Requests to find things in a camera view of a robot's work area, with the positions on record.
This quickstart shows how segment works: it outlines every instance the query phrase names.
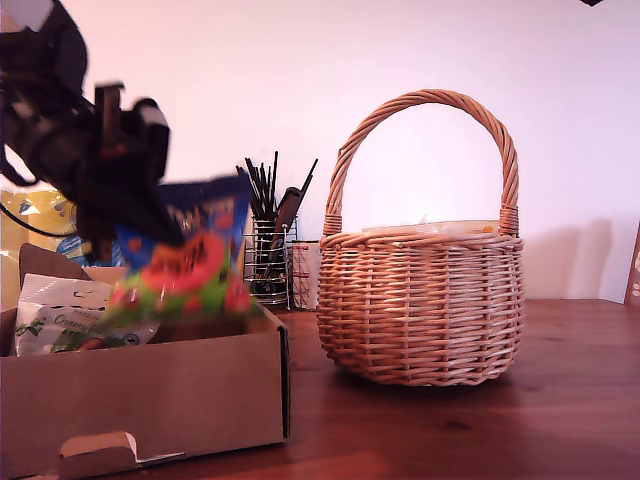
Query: cardboard box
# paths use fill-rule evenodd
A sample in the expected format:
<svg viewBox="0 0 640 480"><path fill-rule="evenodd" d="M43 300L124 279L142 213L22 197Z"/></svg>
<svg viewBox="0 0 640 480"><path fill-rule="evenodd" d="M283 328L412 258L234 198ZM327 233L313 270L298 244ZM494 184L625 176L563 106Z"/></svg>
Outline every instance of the cardboard box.
<svg viewBox="0 0 640 480"><path fill-rule="evenodd" d="M33 255L21 273L50 274ZM86 478L289 436L287 330L266 310L212 323L211 338L8 357L15 316L1 319L3 479Z"/></svg>

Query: robotic arm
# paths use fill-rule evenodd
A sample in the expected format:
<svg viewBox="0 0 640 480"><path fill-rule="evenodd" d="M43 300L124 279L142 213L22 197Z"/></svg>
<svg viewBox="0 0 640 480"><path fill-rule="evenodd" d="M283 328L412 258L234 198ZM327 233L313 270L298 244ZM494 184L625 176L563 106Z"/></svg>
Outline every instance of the robotic arm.
<svg viewBox="0 0 640 480"><path fill-rule="evenodd" d="M170 245L183 236L160 202L169 127L157 103L120 108L122 84L82 95L87 50L58 0L3 0L0 33L1 173L17 186L46 181L77 205L78 233L94 245L124 224ZM8 145L36 178L22 178Z"/></svg>

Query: yellow object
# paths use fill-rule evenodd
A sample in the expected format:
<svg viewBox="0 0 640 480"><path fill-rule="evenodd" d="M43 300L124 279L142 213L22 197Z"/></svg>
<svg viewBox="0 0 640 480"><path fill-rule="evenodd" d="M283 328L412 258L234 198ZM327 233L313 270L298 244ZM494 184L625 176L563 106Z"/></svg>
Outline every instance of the yellow object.
<svg viewBox="0 0 640 480"><path fill-rule="evenodd" d="M36 192L2 191L2 204L16 217L41 230L51 233L73 232L74 206L57 190ZM32 243L41 248L56 251L62 238L53 238L31 232L2 214L2 308L15 307L20 295L18 256L24 243ZM83 245L68 256L78 256L86 252Z"/></svg>

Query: utensil holder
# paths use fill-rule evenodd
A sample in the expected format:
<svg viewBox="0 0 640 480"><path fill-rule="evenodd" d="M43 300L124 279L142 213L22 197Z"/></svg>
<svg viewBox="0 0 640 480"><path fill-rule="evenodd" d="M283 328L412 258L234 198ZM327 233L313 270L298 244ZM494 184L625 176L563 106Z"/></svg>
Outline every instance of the utensil holder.
<svg viewBox="0 0 640 480"><path fill-rule="evenodd" d="M274 220L252 217L251 232L244 235L244 281L262 305L286 303L291 308L291 242L297 239L297 218L290 230L276 232Z"/></svg>

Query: snack bag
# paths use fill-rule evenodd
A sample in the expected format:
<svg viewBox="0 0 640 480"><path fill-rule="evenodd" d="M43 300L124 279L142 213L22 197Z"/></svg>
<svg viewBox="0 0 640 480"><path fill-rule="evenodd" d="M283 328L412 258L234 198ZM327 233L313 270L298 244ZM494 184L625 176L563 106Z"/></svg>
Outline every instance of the snack bag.
<svg viewBox="0 0 640 480"><path fill-rule="evenodd" d="M18 302L14 351L18 356L147 343L157 325L107 328L101 324L111 285L25 275Z"/></svg>
<svg viewBox="0 0 640 480"><path fill-rule="evenodd" d="M117 227L130 270L113 291L105 322L182 322L256 309L236 265L250 188L240 176L161 185L160 196L186 241L174 248Z"/></svg>

